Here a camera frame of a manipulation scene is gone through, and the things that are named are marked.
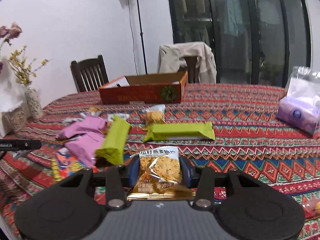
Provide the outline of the pink dried flowers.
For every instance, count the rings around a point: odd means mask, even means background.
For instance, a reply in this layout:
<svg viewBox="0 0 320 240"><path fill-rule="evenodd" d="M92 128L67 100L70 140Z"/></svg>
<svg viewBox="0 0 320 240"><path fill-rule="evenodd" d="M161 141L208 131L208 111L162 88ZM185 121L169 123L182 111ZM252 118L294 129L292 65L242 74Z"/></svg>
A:
<svg viewBox="0 0 320 240"><path fill-rule="evenodd" d="M18 38L20 34L22 33L22 29L17 23L12 23L11 27L8 28L6 26L1 26L1 47L0 50L2 49L3 45L5 43L8 43L11 45L11 40Z"/></svg>

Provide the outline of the green snack bar pack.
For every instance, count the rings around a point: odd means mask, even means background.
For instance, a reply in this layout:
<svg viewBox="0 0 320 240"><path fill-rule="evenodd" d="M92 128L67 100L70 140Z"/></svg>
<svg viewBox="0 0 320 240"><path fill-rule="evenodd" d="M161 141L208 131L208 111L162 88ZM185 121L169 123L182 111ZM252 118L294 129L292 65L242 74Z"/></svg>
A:
<svg viewBox="0 0 320 240"><path fill-rule="evenodd" d="M121 118L114 120L101 147L95 151L95 155L113 165L123 164L124 147L130 129L131 125L127 121Z"/></svg>

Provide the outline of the floral ceramic slim vase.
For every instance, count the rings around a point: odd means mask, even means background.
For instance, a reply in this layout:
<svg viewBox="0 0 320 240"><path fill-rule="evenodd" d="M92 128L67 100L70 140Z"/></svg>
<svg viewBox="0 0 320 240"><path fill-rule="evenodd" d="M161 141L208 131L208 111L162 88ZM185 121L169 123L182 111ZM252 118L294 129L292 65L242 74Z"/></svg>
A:
<svg viewBox="0 0 320 240"><path fill-rule="evenodd" d="M35 120L41 118L43 116L43 110L37 91L31 87L31 84L25 84L24 94L31 117Z"/></svg>

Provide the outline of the dark glass sliding door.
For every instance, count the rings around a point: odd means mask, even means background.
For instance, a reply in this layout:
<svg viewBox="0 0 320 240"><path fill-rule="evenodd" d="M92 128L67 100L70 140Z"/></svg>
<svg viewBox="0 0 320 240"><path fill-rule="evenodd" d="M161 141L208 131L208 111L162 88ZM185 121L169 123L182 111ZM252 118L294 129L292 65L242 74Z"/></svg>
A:
<svg viewBox="0 0 320 240"><path fill-rule="evenodd" d="M203 42L217 82L283 87L311 64L305 0L169 0L173 40Z"/></svg>

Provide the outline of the patterned red tablecloth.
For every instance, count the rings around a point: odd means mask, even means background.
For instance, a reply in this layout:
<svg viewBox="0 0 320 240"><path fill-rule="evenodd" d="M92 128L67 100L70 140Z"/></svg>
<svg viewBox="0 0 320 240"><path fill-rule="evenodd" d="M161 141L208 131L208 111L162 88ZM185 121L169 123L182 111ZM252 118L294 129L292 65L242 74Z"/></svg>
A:
<svg viewBox="0 0 320 240"><path fill-rule="evenodd" d="M291 196L300 204L319 198L319 137L310 137L276 118L283 89L254 85L187 85L179 104L167 105L166 122L211 122L216 139L172 141L193 165L206 165L217 172L238 168ZM126 113L131 131L125 145L130 155L162 146L144 142L143 106L103 105L98 92L78 93L57 99L44 108L44 115L17 133L21 139L38 139L42 147L14 160L7 153L1 161L1 217L13 237L16 207L53 185L53 163L62 143L56 135L65 118L77 118L90 107L102 116Z"/></svg>

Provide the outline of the small crisp packet dark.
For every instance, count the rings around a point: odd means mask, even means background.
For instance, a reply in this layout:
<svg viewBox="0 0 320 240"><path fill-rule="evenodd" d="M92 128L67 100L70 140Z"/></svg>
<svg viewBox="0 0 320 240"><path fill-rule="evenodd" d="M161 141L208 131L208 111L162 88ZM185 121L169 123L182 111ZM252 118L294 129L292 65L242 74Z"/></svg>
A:
<svg viewBox="0 0 320 240"><path fill-rule="evenodd" d="M116 120L117 118L121 118L125 121L127 121L129 119L130 115L129 114L125 114L125 113L113 113L113 114L108 114L107 115L107 121L108 122L113 122L114 120Z"/></svg>

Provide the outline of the pink snack pack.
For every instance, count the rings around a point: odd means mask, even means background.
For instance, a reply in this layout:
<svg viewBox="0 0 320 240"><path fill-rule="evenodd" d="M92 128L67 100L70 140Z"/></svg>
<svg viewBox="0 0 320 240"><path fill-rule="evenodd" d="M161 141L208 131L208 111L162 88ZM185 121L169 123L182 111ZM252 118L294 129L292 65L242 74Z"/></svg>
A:
<svg viewBox="0 0 320 240"><path fill-rule="evenodd" d="M105 128L107 121L103 118L88 115L82 121L76 121L71 125L63 128L61 132L56 136L59 140L70 139L76 135L83 135L87 133L102 134L102 130Z"/></svg>
<svg viewBox="0 0 320 240"><path fill-rule="evenodd" d="M89 132L78 137L76 140L65 143L65 148L86 167L92 167L96 162L95 151L101 147L103 141L103 134Z"/></svg>

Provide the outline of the yellow flower branches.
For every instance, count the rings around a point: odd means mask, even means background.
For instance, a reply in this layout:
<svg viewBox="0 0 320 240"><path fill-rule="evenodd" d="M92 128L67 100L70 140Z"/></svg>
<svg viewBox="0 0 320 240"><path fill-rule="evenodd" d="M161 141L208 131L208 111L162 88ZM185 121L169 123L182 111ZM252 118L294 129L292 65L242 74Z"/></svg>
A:
<svg viewBox="0 0 320 240"><path fill-rule="evenodd" d="M16 49L10 53L10 57L8 58L8 64L14 72L16 81L23 85L31 84L31 78L37 77L37 72L53 60L44 59L39 61L39 65L34 68L33 64L36 63L37 58L28 61L26 50L27 46L23 46L20 50Z"/></svg>

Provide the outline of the dark wooden chair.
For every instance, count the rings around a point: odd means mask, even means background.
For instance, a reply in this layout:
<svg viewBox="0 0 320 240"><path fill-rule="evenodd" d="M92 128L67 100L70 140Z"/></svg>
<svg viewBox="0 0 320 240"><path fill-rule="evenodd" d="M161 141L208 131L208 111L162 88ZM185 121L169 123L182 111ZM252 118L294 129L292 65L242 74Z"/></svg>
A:
<svg viewBox="0 0 320 240"><path fill-rule="evenodd" d="M108 83L102 55L96 58L71 62L71 72L77 92L90 92Z"/></svg>

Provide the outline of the purple tissue pack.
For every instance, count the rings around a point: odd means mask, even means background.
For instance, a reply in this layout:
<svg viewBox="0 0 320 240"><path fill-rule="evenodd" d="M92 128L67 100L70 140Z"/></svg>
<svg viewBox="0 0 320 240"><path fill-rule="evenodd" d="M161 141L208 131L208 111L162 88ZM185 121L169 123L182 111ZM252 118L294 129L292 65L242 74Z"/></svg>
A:
<svg viewBox="0 0 320 240"><path fill-rule="evenodd" d="M313 136L319 130L319 72L294 66L276 117Z"/></svg>

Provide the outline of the orange cardboard box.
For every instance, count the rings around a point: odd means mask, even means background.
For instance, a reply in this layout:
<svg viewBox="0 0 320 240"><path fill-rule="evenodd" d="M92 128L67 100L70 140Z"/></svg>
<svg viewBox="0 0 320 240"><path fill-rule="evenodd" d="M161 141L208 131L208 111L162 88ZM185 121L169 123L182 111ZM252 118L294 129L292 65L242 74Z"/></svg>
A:
<svg viewBox="0 0 320 240"><path fill-rule="evenodd" d="M188 72L121 76L99 87L105 105L143 102L153 104L180 103Z"/></svg>

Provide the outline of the orange colourful chip bag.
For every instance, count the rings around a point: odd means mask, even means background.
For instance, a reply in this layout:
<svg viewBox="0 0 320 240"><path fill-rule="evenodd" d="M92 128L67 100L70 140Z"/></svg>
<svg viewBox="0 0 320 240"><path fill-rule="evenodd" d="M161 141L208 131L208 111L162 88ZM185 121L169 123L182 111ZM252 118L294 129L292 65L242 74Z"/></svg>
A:
<svg viewBox="0 0 320 240"><path fill-rule="evenodd" d="M59 149L54 154L51 168L55 181L61 181L81 169L91 168L93 172L99 171L95 166L95 157L82 151L80 153L70 151L66 147Z"/></svg>

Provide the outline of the white crisp snack packet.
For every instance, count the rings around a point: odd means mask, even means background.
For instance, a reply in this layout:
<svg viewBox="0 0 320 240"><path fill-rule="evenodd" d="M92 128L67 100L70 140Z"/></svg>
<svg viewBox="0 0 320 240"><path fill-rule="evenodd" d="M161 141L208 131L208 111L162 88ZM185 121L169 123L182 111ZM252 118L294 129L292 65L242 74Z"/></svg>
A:
<svg viewBox="0 0 320 240"><path fill-rule="evenodd" d="M139 175L128 200L188 200L195 196L183 184L178 147L162 146L138 155Z"/></svg>

